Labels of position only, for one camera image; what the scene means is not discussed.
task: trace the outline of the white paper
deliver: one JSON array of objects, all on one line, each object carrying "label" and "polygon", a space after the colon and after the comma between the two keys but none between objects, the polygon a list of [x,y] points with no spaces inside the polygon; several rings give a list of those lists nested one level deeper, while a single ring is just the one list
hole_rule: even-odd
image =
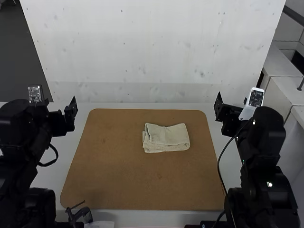
[{"label": "white paper", "polygon": [[114,228],[114,222],[97,221],[85,224],[85,228]]}]

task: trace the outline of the concrete wall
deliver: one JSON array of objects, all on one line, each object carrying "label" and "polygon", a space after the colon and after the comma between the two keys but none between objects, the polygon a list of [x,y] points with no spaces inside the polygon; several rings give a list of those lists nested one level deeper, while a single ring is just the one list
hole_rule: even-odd
[{"label": "concrete wall", "polygon": [[54,101],[241,103],[285,0],[22,0]]},{"label": "concrete wall", "polygon": [[[303,0],[287,0],[286,6],[304,16]],[[304,56],[303,30],[303,26],[282,13],[273,41],[289,60],[292,59],[295,50]]]}]

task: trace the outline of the cork mat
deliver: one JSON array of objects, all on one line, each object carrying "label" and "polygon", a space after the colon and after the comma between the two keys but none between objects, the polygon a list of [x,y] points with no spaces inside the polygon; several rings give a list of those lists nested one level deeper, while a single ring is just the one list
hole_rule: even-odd
[{"label": "cork mat", "polygon": [[[190,148],[148,154],[145,123],[185,123]],[[91,209],[219,210],[224,194],[206,116],[201,111],[94,109],[90,112],[60,202]]]}]

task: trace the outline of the black cable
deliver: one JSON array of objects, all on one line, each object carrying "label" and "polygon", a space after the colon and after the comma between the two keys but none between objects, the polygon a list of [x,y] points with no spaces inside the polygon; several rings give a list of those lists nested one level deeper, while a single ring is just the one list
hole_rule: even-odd
[{"label": "black cable", "polygon": [[55,153],[55,155],[56,155],[56,158],[53,159],[53,160],[51,160],[51,161],[49,161],[49,162],[47,162],[47,163],[38,162],[38,166],[47,167],[47,166],[50,166],[50,165],[54,164],[54,163],[57,161],[57,159],[58,159],[58,157],[59,157],[59,154],[58,154],[57,149],[56,149],[55,146],[53,146],[52,144],[49,144],[49,147],[54,151],[54,153]]},{"label": "black cable", "polygon": [[211,228],[215,228],[217,223],[219,222],[219,220],[223,217],[223,215],[225,214],[225,211],[222,211],[219,215],[217,220],[215,221],[215,223],[213,223],[213,226]]},{"label": "black cable", "polygon": [[226,148],[228,147],[228,145],[231,143],[231,141],[232,141],[233,139],[235,139],[235,138],[238,136],[238,134],[240,133],[240,131],[241,131],[241,130],[250,122],[250,120],[251,120],[251,119],[249,119],[249,120],[247,121],[247,123],[245,123],[245,124],[238,130],[238,132],[237,132],[237,133],[228,141],[228,143],[225,145],[225,147],[223,148],[222,152],[220,153],[220,155],[219,155],[219,157],[218,157],[218,174],[219,174],[218,176],[219,176],[219,179],[220,179],[220,181],[221,181],[221,183],[222,183],[222,185],[223,185],[223,188],[224,188],[224,191],[225,191],[225,194],[226,194],[226,195],[227,195],[227,190],[226,190],[224,181],[223,181],[222,176],[220,175],[220,171],[219,171],[219,161],[220,161],[220,159],[221,159],[221,157],[222,157],[224,151],[226,150]]}]

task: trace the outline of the beige towel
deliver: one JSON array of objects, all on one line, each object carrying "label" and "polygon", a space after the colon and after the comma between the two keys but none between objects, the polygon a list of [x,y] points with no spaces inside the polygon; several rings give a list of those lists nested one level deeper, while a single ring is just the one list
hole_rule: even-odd
[{"label": "beige towel", "polygon": [[171,127],[160,127],[146,123],[142,136],[142,147],[146,153],[185,151],[190,147],[190,140],[184,123]]}]

